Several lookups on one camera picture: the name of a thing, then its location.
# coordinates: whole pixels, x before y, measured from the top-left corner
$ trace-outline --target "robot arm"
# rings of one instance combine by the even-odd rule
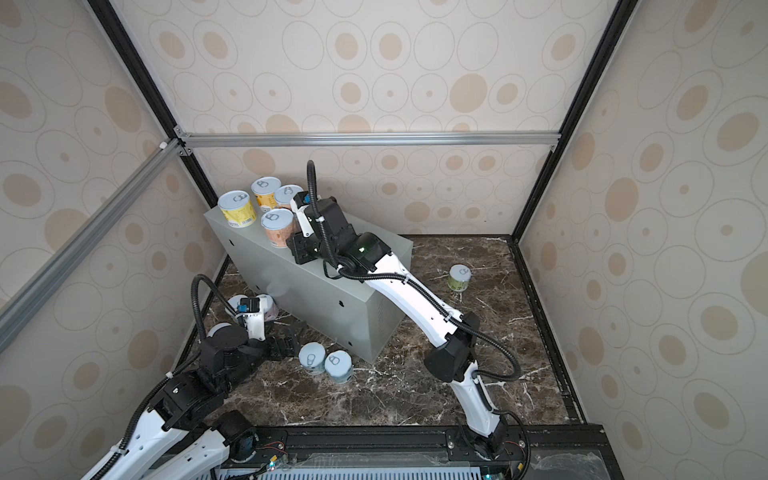
[[[478,434],[475,449],[486,458],[494,458],[507,425],[490,400],[472,352],[478,336],[488,339],[478,331],[480,319],[473,313],[462,314],[435,296],[376,235],[357,234],[335,199],[318,200],[312,161],[307,163],[307,183],[310,191],[291,200],[302,228],[287,242],[294,260],[301,264],[323,259],[324,266],[329,263],[339,273],[331,278],[344,276],[366,282],[405,312],[433,345],[424,359],[426,368],[451,385],[469,428]],[[519,377],[521,371],[511,353],[493,343],[515,367],[513,375],[502,378]]]
[[[249,304],[257,305],[259,299],[248,300]],[[255,314],[259,308],[245,310],[246,314]],[[166,451],[183,442],[193,430],[198,430],[203,420],[222,406],[230,392],[250,378],[264,361],[298,355],[298,339],[305,328],[304,322],[298,322],[285,328],[283,337],[258,339],[249,335],[250,328],[245,326],[216,325],[200,342],[198,368],[187,372],[177,370],[176,375],[164,379],[162,387],[154,390],[157,393],[142,403],[146,407],[138,416],[135,428],[131,430],[129,427],[126,431],[130,440],[125,448],[120,449],[123,442],[118,443],[83,476],[83,480],[142,478]],[[257,441],[253,425],[240,412],[228,412],[183,451],[144,478],[202,478],[228,458],[248,459]]]

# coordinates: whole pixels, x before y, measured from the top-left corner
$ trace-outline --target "gray metal box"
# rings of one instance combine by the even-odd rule
[[[377,235],[410,269],[411,240],[345,215],[357,233]],[[271,246],[259,220],[232,228],[218,207],[205,217],[253,291],[271,295],[280,308],[365,361],[376,360],[405,317],[394,303],[364,283],[326,278],[320,260],[296,265],[289,249]]]

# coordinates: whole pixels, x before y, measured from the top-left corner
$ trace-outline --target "black cable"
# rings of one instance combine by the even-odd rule
[[[315,163],[311,160],[306,162],[306,183],[307,191],[310,194],[310,206],[312,208],[312,212],[314,213],[315,218],[319,218],[319,211],[317,209],[317,177],[315,174]],[[320,240],[323,242],[321,248],[325,247],[326,249],[328,255],[328,263],[330,263],[334,268],[337,268],[339,266],[339,258],[336,255],[336,251],[331,247],[330,238],[328,232],[326,231],[325,222],[318,222],[318,225],[320,229]],[[326,260],[323,260],[323,269],[326,267],[325,262]],[[502,375],[495,372],[489,372],[488,370],[477,369],[472,372],[472,378],[476,378],[477,375],[483,375],[490,379],[511,382],[512,380],[520,378],[522,375],[520,362],[518,362],[517,358],[509,350],[507,350],[501,343],[497,342],[493,337],[473,329],[466,323],[463,323],[462,321],[449,315],[448,310],[443,308],[442,304],[434,297],[434,295],[432,295],[432,293],[424,288],[420,283],[399,273],[366,273],[363,275],[356,275],[347,273],[346,270],[353,270],[353,268],[350,267],[347,262],[342,264],[342,268],[339,268],[339,275],[344,276],[350,280],[359,280],[363,282],[367,280],[398,280],[400,282],[407,283],[411,288],[419,292],[419,294],[421,294],[421,296],[423,296],[432,306],[434,306],[435,309],[443,316],[443,319],[448,320],[450,323],[455,325],[457,329],[460,329],[483,340],[484,342],[489,343],[507,358],[507,360],[512,364],[512,368],[514,369],[513,372],[509,375]]]
[[[310,194],[310,207],[312,208],[312,213],[315,215],[315,221],[317,222],[318,228],[320,228],[320,239],[323,242],[323,245],[320,248],[325,247],[329,263],[333,268],[336,268],[339,265],[339,258],[336,256],[336,251],[331,247],[330,235],[328,234],[328,227],[326,227],[325,221],[319,220],[320,211],[317,208],[317,176],[315,174],[315,162],[311,160],[306,162],[306,183],[306,189]]]
[[[480,340],[483,340],[484,342],[487,342],[494,348],[496,348],[499,352],[501,352],[507,360],[512,364],[512,368],[514,369],[513,372],[509,375],[502,375],[500,373],[495,372],[489,372],[488,370],[483,369],[477,369],[474,372],[472,372],[472,378],[477,377],[477,375],[487,376],[490,379],[505,381],[505,382],[511,382],[512,380],[516,380],[522,376],[522,368],[520,367],[520,363],[518,362],[517,358],[515,357],[512,352],[507,350],[501,343],[496,341],[493,337],[486,335],[483,332],[480,332],[479,330],[473,329],[466,323],[462,322],[461,320],[453,318],[453,316],[449,315],[448,310],[446,310],[441,303],[432,295],[432,293],[429,292],[424,286],[419,284],[418,282],[414,281],[412,278],[408,278],[405,275],[401,275],[400,273],[367,273],[364,275],[356,275],[347,273],[345,271],[346,269],[342,268],[339,270],[339,274],[343,275],[345,278],[348,278],[350,280],[398,280],[400,282],[407,283],[411,288],[419,292],[421,296],[423,296],[432,306],[435,307],[435,309],[440,313],[440,315],[443,315],[443,318],[448,320],[450,323],[456,326],[457,329],[460,329],[463,332],[467,332],[470,335],[476,336]]]
[[[197,325],[197,335],[200,337],[200,341],[202,342],[205,340],[205,324],[203,323],[203,315],[200,313],[200,295],[197,292],[200,287],[200,281],[205,282],[210,287],[210,291],[224,305],[224,308],[227,310],[227,312],[230,313],[230,315],[237,316],[237,311],[230,305],[229,302],[227,302],[227,299],[225,299],[224,295],[221,294],[219,287],[216,286],[216,283],[214,283],[213,280],[203,275],[202,273],[195,275],[195,277],[192,279],[190,296],[192,299],[192,313],[194,314],[194,321]]]
[[[205,332],[205,324],[203,323],[203,316],[200,313],[200,297],[198,295],[198,287],[200,285],[200,281],[204,281],[209,287],[211,292],[215,295],[218,300],[224,304],[224,307],[229,311],[230,313],[235,316],[237,312],[235,309],[230,305],[229,302],[227,302],[227,299],[224,298],[224,295],[221,294],[216,284],[208,278],[207,276],[201,274],[196,275],[192,279],[192,287],[190,288],[190,294],[192,297],[192,312],[194,313],[194,319],[195,319],[195,326],[197,327],[197,334],[200,337],[200,341],[202,342],[205,340],[206,332]],[[179,373],[182,373],[188,366],[192,365],[192,362],[197,360],[197,357],[200,356],[200,350],[198,350],[194,355],[189,357],[184,363],[179,365],[171,374],[172,376],[176,376]],[[120,450],[125,450],[128,447],[128,443],[131,441],[131,437],[133,436],[134,432],[136,431],[136,425],[139,423],[139,418],[144,413],[144,410],[147,409],[147,406],[149,405],[149,402],[154,398],[155,395],[157,395],[158,392],[160,392],[165,385],[168,383],[167,376],[164,377],[160,383],[154,386],[151,392],[147,396],[144,397],[144,399],[141,401],[139,406],[134,411],[134,414],[131,417],[131,420],[128,422],[128,427],[125,429],[125,433],[123,434],[123,438],[120,440],[120,444],[118,445],[118,448]],[[90,480],[99,480],[100,478],[103,478],[104,475],[107,474],[111,470],[111,468],[114,466],[115,463],[118,462],[122,454],[120,452],[115,452],[109,460],[104,464],[104,466],[99,469],[98,472],[96,472],[96,475],[94,475]]]
[[[173,371],[173,376],[178,375],[179,373],[182,373],[189,365],[192,365],[192,362],[197,360],[197,357],[200,356],[200,350],[198,350],[194,355],[192,355],[190,358],[187,359],[184,363],[178,366]],[[147,394],[147,396],[144,397],[143,400],[141,400],[141,403],[134,411],[134,414],[131,417],[131,420],[128,421],[128,427],[125,429],[125,433],[123,434],[123,438],[120,440],[120,443],[118,444],[118,448],[120,450],[125,450],[128,447],[128,443],[131,441],[131,437],[134,435],[134,432],[136,431],[136,425],[139,423],[139,418],[141,417],[141,414],[144,413],[144,410],[147,409],[147,406],[149,405],[149,402],[152,400],[152,398],[157,395],[158,392],[160,392],[163,387],[165,387],[165,384],[168,383],[168,380],[170,380],[168,377],[164,377],[160,383],[154,386],[151,392]],[[89,480],[99,480],[100,478],[103,478],[104,475],[107,474],[107,472],[110,471],[110,469],[114,466],[115,463],[118,462],[122,454],[120,452],[115,452],[112,454],[112,456],[107,460],[107,463],[104,464],[104,466],[101,467],[101,469],[96,472],[96,475],[91,477]]]
[[[517,422],[518,426],[520,427],[520,433],[523,435],[523,442],[525,442],[525,446],[523,447],[523,469],[519,471],[519,473],[513,477],[514,480],[520,480],[520,478],[523,478],[525,476],[525,473],[528,472],[528,467],[531,465],[531,440],[528,437],[528,430],[525,428],[525,424],[523,424],[523,421],[520,419],[519,416],[517,416],[516,413],[510,412],[509,410],[504,411],[493,411],[496,415],[509,415],[513,419],[515,419],[515,422]]]
[[[237,477],[228,477],[227,480],[255,480],[256,477],[266,472],[269,467],[270,467],[270,464],[267,463],[263,467],[255,471],[254,473],[243,473],[242,475],[238,475]]]

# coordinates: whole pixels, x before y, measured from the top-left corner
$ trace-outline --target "vent grille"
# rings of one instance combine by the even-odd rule
[[[242,475],[248,470],[219,472],[217,480]],[[295,468],[267,472],[259,480],[481,480],[478,467],[412,467],[412,468]],[[194,480],[211,480],[208,474]]]

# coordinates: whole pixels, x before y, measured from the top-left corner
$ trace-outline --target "can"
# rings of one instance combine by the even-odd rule
[[[466,265],[454,265],[451,267],[448,275],[448,286],[454,292],[463,292],[469,286],[469,279],[472,278],[472,271]]]
[[[275,192],[275,201],[278,208],[287,208],[290,210],[290,201],[293,197],[304,189],[299,185],[283,185]]]
[[[266,231],[266,237],[270,239],[273,247],[286,248],[286,240],[296,231],[293,222],[293,212],[285,208],[276,208],[267,211],[261,216],[261,225]]]
[[[256,212],[250,195],[242,190],[232,190],[219,197],[219,208],[230,227],[243,228],[256,221]]]
[[[326,371],[326,349],[318,342],[309,342],[299,351],[299,363],[311,376]]]
[[[275,192],[282,185],[277,177],[261,177],[250,185],[253,194],[256,195],[256,202],[262,211],[268,212],[277,208],[275,201]]]
[[[265,322],[271,322],[273,320],[277,319],[278,309],[277,309],[277,303],[275,303],[275,300],[265,293],[262,293],[261,295],[257,295],[258,298],[263,299],[264,301],[261,302],[262,305],[266,306],[264,307],[264,321]]]
[[[352,378],[352,357],[344,350],[337,350],[326,358],[326,372],[334,383],[347,383]]]

